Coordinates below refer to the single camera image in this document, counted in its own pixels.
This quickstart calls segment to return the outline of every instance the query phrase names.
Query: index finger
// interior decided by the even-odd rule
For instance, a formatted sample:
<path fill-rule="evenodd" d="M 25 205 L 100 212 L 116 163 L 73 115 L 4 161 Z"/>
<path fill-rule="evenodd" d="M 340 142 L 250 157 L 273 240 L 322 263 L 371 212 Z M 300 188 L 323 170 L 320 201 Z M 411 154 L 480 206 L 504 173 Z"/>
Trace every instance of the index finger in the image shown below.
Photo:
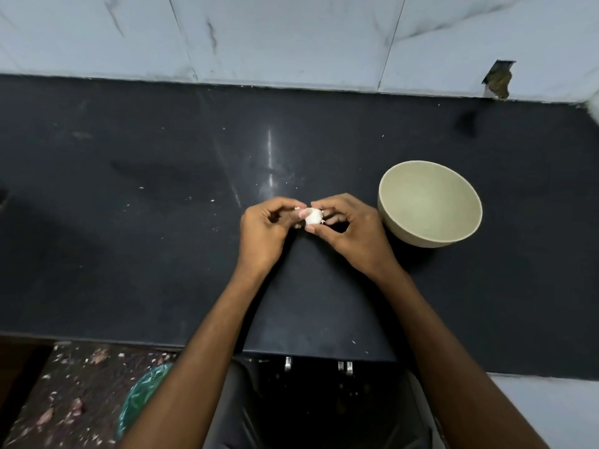
<path fill-rule="evenodd" d="M 266 211 L 276 212 L 280 210 L 294 210 L 297 207 L 305 208 L 306 204 L 296 199 L 289 199 L 287 197 L 274 197 L 273 199 L 266 200 L 263 203 L 259 203 Z"/>
<path fill-rule="evenodd" d="M 353 204 L 345 194 L 334 195 L 322 200 L 317 200 L 316 202 L 312 202 L 311 206 L 312 208 L 318 208 L 319 210 L 333 210 L 334 212 L 340 212 L 345 215 L 349 215 L 353 211 Z"/>

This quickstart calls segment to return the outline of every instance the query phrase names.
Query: garlic skin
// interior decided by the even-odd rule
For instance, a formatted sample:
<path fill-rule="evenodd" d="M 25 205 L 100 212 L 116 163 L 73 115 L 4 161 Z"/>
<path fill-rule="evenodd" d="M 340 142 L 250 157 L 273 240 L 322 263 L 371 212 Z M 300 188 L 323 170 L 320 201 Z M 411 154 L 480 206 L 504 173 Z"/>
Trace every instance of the garlic skin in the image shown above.
<path fill-rule="evenodd" d="M 304 219 L 306 225 L 325 223 L 325 221 L 322 219 L 322 211 L 317 208 L 310 208 L 310 210 L 310 214 Z"/>

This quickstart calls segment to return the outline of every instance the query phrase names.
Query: trash bag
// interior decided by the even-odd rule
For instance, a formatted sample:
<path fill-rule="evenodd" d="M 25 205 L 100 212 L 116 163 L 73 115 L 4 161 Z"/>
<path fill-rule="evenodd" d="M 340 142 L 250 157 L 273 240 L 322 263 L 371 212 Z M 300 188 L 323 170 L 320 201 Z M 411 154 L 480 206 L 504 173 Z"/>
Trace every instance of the trash bag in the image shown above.
<path fill-rule="evenodd" d="M 150 370 L 131 388 L 127 398 L 124 400 L 123 408 L 120 410 L 119 421 L 116 429 L 116 440 L 123 437 L 125 432 L 141 414 L 150 397 L 154 394 L 162 380 L 166 378 L 168 371 L 173 366 L 168 362 Z"/>

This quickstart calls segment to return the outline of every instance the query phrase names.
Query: fingernail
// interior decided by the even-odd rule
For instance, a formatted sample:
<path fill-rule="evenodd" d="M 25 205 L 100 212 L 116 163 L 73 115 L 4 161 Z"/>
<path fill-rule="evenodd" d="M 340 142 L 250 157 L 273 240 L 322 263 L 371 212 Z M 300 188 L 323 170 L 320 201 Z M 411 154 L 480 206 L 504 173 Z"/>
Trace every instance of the fingernail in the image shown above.
<path fill-rule="evenodd" d="M 298 216 L 303 220 L 306 217 L 308 217 L 311 212 L 312 212 L 311 208 L 304 208 L 303 210 L 301 210 L 300 212 L 298 212 Z"/>

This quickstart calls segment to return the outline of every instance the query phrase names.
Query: empty bowl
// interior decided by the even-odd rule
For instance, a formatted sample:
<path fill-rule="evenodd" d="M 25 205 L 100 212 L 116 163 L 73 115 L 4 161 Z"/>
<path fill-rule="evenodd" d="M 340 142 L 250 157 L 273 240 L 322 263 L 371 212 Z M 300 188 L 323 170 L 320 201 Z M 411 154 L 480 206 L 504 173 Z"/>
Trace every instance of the empty bowl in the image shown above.
<path fill-rule="evenodd" d="M 442 247 L 468 238 L 483 207 L 475 189 L 451 169 L 410 160 L 391 167 L 378 185 L 378 210 L 389 230 L 418 247 Z"/>

